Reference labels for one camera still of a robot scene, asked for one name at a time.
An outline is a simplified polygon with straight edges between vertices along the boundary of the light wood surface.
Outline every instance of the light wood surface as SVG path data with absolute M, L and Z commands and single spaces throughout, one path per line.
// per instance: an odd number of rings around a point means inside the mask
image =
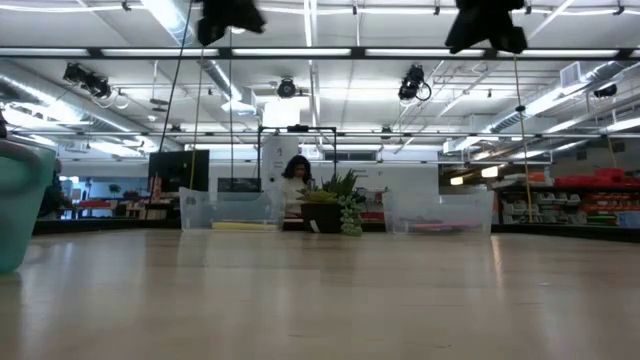
M 35 238 L 0 358 L 634 359 L 640 247 L 536 236 Z

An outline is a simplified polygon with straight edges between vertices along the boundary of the woman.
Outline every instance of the woman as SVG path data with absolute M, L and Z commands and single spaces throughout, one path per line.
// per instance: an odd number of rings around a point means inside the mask
M 304 156 L 296 155 L 289 160 L 282 177 L 284 178 L 282 193 L 286 205 L 286 215 L 299 216 L 301 213 L 300 204 L 303 203 L 300 200 L 302 197 L 300 190 L 303 190 L 311 180 L 311 164 Z

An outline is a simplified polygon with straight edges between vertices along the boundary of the teal bucket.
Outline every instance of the teal bucket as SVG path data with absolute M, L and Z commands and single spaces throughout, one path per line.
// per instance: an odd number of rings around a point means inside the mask
M 0 274 L 22 264 L 55 158 L 50 149 L 0 140 Z

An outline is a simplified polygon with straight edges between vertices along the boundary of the clear plastic box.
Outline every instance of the clear plastic box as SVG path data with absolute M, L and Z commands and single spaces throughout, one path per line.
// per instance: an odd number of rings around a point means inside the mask
M 383 194 L 387 232 L 491 234 L 493 192 L 472 195 Z
M 278 231 L 284 223 L 282 196 L 275 192 L 217 194 L 180 188 L 182 230 Z

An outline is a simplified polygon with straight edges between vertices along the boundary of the ceiling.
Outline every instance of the ceiling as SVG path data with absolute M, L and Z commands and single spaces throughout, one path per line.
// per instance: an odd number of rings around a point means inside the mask
M 265 33 L 228 34 L 215 46 L 308 46 L 305 34 L 306 0 L 256 1 L 263 9 L 267 25 Z M 419 46 L 442 47 L 455 18 L 454 0 L 441 0 L 439 16 L 425 12 L 433 10 L 431 0 L 359 0 L 360 12 L 351 13 L 352 0 L 317 0 L 318 15 L 313 34 L 313 46 Z M 530 47 L 557 48 L 622 48 L 640 44 L 640 0 L 624 0 L 626 12 L 613 16 L 616 1 L 579 0 L 572 2 L 564 13 L 546 21 L 549 13 L 565 3 L 563 0 L 532 0 L 530 15 L 513 14 L 514 23 L 522 26 L 530 37 Z M 0 46 L 49 47 L 174 47 L 176 42 L 160 22 L 139 1 L 129 1 L 130 12 L 117 9 L 120 1 L 108 0 L 19 0 L 3 1 L 0 8 Z M 188 8 L 189 1 L 184 1 Z M 20 6 L 8 9 L 7 6 Z M 77 12 L 83 8 L 114 7 L 114 10 Z M 194 9 L 192 23 L 199 18 Z M 70 88 L 62 79 L 67 61 L 44 59 L 13 59 L 13 64 L 69 89 L 86 99 L 81 89 Z M 109 78 L 129 99 L 125 109 L 111 106 L 108 110 L 130 119 L 140 126 L 162 130 L 164 114 L 154 114 L 149 99 L 153 96 L 169 100 L 177 61 L 163 60 L 158 64 L 155 89 L 154 63 L 133 60 L 83 60 L 82 65 Z M 415 61 L 408 60 L 316 60 L 319 93 L 317 124 L 336 126 L 344 131 L 394 130 L 471 131 L 475 119 L 491 119 L 517 105 L 516 78 L 513 61 L 422 61 L 433 88 L 430 101 L 405 111 L 397 97 L 400 79 Z M 273 84 L 283 77 L 292 77 L 297 86 L 311 87 L 307 60 L 233 60 L 218 61 L 231 81 L 251 88 L 258 106 L 276 100 Z M 518 62 L 519 92 L 522 98 L 535 96 L 559 81 L 559 70 L 569 62 Z M 226 103 L 221 91 L 206 75 L 199 87 L 201 68 L 195 61 L 182 61 L 172 99 L 170 124 L 181 124 L 192 130 L 198 117 L 199 129 L 222 131 L 233 121 L 235 131 L 255 129 L 255 116 L 231 116 L 220 109 Z M 629 93 L 635 88 L 635 78 L 624 79 Z M 197 111 L 197 99 L 200 109 Z M 308 97 L 297 99 L 302 108 L 303 123 L 311 124 Z M 542 115 L 557 121 L 571 119 L 585 112 L 585 98 L 576 97 Z M 149 115 L 160 118 L 150 121 Z M 229 137 L 201 138 L 200 142 L 229 142 Z M 442 143 L 445 139 L 416 139 L 419 143 Z

